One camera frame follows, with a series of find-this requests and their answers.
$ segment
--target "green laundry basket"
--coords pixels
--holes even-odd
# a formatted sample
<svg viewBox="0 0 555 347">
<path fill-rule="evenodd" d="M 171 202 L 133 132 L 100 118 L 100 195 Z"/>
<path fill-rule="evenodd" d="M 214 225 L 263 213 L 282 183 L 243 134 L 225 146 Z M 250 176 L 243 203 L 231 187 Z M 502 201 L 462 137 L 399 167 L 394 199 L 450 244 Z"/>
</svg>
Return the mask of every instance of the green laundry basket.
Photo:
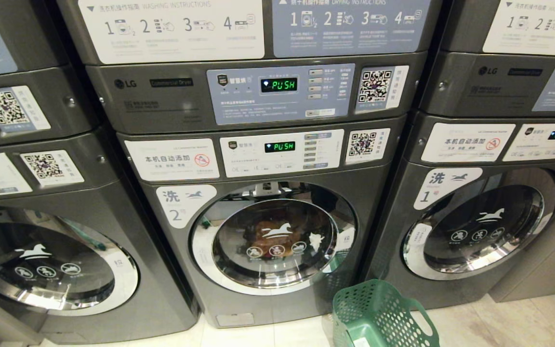
<svg viewBox="0 0 555 347">
<path fill-rule="evenodd" d="M 432 328 L 423 333 L 410 314 L 416 307 Z M 394 286 L 369 280 L 344 288 L 333 297 L 335 347 L 440 347 L 438 331 L 415 299 L 404 298 Z"/>
</svg>

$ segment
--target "tiled floor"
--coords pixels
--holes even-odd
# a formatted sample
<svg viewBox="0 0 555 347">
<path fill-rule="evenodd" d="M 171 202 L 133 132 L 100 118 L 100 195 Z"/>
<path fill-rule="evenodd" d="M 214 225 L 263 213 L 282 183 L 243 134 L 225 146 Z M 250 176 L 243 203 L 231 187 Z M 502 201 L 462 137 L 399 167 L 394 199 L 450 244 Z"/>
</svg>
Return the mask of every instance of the tiled floor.
<svg viewBox="0 0 555 347">
<path fill-rule="evenodd" d="M 442 347 L 555 347 L 555 295 L 429 310 Z M 92 347 L 332 347 L 330 316 L 287 323 L 216 329 L 203 317 L 187 332 Z M 40 347 L 55 347 L 45 341 Z"/>
</svg>

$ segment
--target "stacked washer dryer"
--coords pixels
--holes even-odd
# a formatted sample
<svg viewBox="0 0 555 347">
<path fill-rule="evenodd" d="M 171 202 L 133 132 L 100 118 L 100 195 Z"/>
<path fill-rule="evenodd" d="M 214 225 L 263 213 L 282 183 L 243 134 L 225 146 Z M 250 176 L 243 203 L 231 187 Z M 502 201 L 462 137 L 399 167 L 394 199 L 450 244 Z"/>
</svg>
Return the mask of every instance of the stacked washer dryer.
<svg viewBox="0 0 555 347">
<path fill-rule="evenodd" d="M 456 0 L 367 278 L 425 308 L 484 296 L 555 218 L 555 0 Z"/>
<path fill-rule="evenodd" d="M 195 306 L 153 243 L 114 136 L 95 129 L 48 9 L 40 0 L 7 5 L 0 1 L 0 307 L 56 343 L 191 327 Z"/>
<path fill-rule="evenodd" d="M 207 320 L 330 312 L 440 2 L 59 4 Z"/>
</svg>

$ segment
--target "red prohibition sign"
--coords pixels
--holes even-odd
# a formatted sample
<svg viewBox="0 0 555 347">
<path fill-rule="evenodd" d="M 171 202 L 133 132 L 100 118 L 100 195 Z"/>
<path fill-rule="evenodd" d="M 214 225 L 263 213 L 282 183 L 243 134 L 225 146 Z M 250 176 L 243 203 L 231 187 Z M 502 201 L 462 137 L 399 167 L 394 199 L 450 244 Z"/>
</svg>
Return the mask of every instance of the red prohibition sign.
<svg viewBox="0 0 555 347">
<path fill-rule="evenodd" d="M 205 167 L 209 165 L 210 161 L 209 157 L 205 156 L 205 154 L 196 154 L 196 156 L 194 157 L 194 162 L 200 167 Z"/>
<path fill-rule="evenodd" d="M 500 146 L 500 139 L 495 137 L 495 138 L 487 141 L 487 144 L 485 145 L 485 149 L 487 149 L 488 151 L 491 151 L 492 149 L 494 149 L 498 146 Z"/>
</svg>

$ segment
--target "lg logo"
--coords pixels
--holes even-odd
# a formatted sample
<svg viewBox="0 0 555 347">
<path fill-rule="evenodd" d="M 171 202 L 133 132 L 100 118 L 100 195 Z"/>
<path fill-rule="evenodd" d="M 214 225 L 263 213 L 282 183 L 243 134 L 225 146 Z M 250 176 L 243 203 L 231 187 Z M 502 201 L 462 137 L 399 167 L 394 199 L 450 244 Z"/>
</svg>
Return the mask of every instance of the lg logo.
<svg viewBox="0 0 555 347">
<path fill-rule="evenodd" d="M 482 66 L 480 69 L 478 69 L 478 74 L 483 76 L 483 75 L 496 75 L 496 72 L 498 72 L 498 68 L 487 68 L 487 66 Z"/>
<path fill-rule="evenodd" d="M 130 80 L 130 81 L 121 81 L 121 80 L 115 80 L 115 86 L 119 89 L 123 89 L 123 88 L 136 88 L 136 81 L 134 80 Z"/>
</svg>

